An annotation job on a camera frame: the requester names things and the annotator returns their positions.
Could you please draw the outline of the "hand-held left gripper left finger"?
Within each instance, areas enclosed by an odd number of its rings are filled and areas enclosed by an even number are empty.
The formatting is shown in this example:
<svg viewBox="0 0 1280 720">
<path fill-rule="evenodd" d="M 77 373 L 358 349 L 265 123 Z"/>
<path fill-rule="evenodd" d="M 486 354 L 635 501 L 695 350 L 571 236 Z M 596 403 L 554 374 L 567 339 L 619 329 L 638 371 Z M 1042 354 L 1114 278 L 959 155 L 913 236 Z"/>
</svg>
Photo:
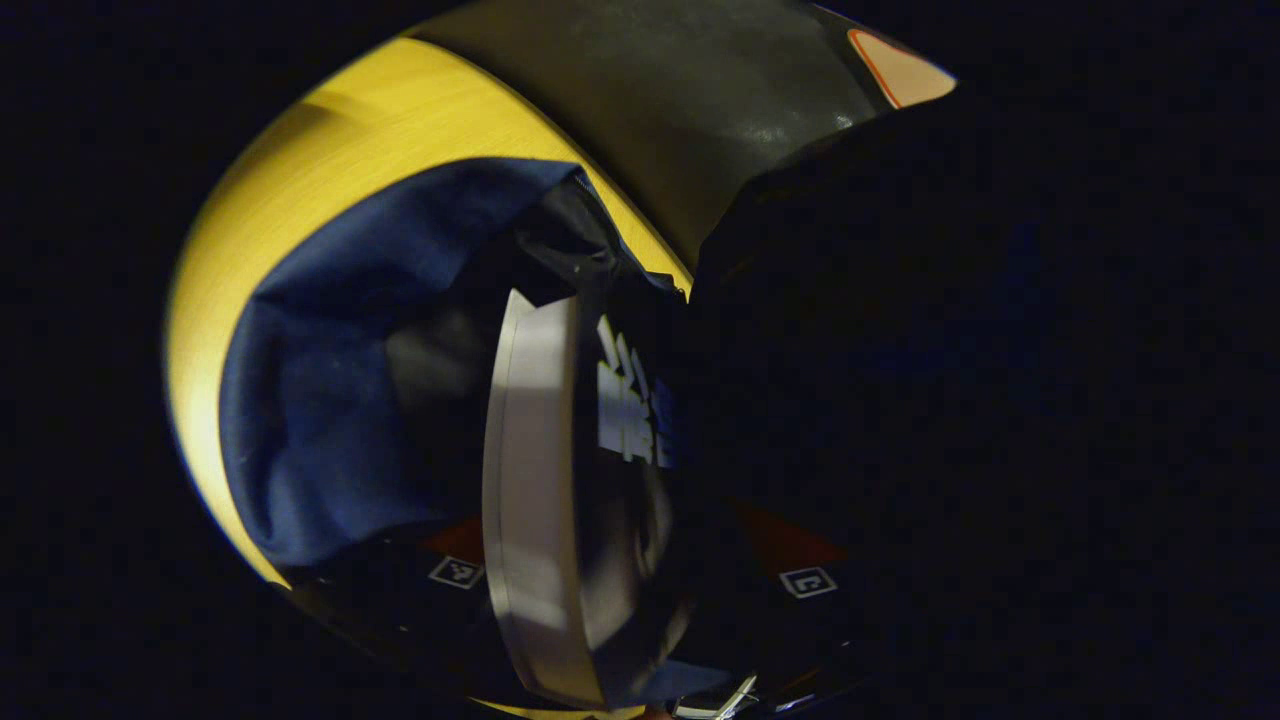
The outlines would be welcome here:
<svg viewBox="0 0 1280 720">
<path fill-rule="evenodd" d="M 428 685 L 503 674 L 483 519 L 387 528 L 289 568 L 289 600 L 356 648 Z"/>
</svg>

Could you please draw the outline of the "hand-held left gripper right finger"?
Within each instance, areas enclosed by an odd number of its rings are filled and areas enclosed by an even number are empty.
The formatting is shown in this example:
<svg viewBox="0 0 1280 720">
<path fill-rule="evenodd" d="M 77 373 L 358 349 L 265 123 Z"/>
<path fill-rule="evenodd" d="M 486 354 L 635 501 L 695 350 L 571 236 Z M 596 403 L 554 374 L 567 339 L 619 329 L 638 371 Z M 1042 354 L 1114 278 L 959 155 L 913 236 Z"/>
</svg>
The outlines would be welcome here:
<svg viewBox="0 0 1280 720">
<path fill-rule="evenodd" d="M 881 671 L 849 529 L 777 498 L 716 498 L 699 532 L 690 664 L 753 679 L 758 708 L 810 708 Z"/>
</svg>

